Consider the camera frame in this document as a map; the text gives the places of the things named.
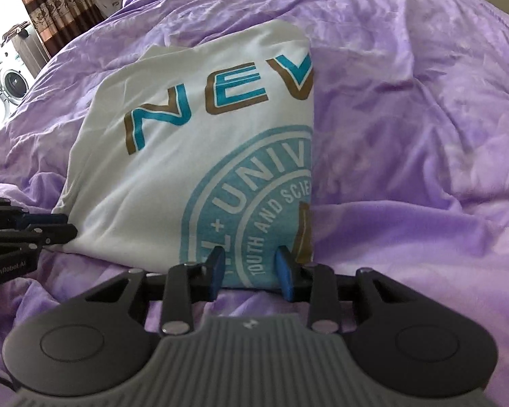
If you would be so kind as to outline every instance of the patterned curtain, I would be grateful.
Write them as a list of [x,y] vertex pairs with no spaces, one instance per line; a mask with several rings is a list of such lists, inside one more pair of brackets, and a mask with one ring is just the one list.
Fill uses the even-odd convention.
[[94,0],[23,0],[50,56],[103,21]]

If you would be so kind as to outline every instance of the bed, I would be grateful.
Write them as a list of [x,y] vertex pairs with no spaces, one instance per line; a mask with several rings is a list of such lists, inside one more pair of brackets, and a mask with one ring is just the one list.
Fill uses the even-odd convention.
[[[370,266],[483,325],[499,347],[486,393],[509,407],[509,16],[484,0],[124,0],[47,64],[0,130],[0,196],[53,208],[98,84],[149,46],[274,18],[311,41],[315,261]],[[0,350],[14,326],[123,270],[43,251],[35,273],[0,286]],[[265,292],[195,307],[197,323],[280,312],[305,317]],[[0,405],[9,397],[0,387]]]

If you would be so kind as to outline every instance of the round black pad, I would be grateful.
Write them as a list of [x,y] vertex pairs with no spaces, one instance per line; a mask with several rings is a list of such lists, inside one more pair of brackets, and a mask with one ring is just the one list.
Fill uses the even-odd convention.
[[422,398],[485,387],[498,359],[484,328],[428,299],[384,304],[347,342],[354,360],[375,381]]
[[396,346],[405,356],[427,363],[445,361],[460,347],[450,330],[438,326],[411,326],[396,336]]
[[70,301],[14,329],[3,359],[29,390],[82,396],[134,376],[152,354],[153,336],[114,304]]
[[86,360],[100,352],[103,335],[91,326],[61,326],[43,336],[41,347],[48,357],[73,363]]

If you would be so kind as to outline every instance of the white t-shirt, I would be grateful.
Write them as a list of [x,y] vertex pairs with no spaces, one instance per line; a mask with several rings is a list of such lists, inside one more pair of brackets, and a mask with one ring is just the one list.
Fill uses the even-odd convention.
[[152,47],[107,77],[54,209],[66,252],[166,272],[226,250],[224,285],[274,288],[274,252],[310,260],[313,67],[292,24]]

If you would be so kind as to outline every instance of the circular logo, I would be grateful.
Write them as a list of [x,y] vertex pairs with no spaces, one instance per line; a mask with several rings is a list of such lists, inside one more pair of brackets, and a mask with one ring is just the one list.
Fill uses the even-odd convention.
[[278,246],[300,263],[311,259],[311,135],[307,126],[259,134],[202,179],[182,221],[181,261],[203,262],[226,251],[223,285],[271,289]]

